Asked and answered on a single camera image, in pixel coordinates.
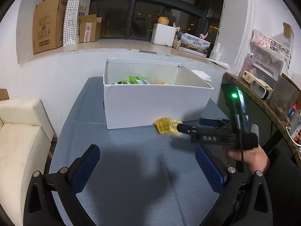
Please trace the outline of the right hand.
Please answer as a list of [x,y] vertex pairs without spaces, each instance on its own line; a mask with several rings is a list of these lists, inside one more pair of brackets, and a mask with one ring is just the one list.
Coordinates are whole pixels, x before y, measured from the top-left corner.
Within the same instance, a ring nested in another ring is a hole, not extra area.
[[251,173],[255,173],[258,170],[265,173],[270,165],[269,158],[261,146],[252,150],[229,150],[228,154],[236,161],[244,161]]

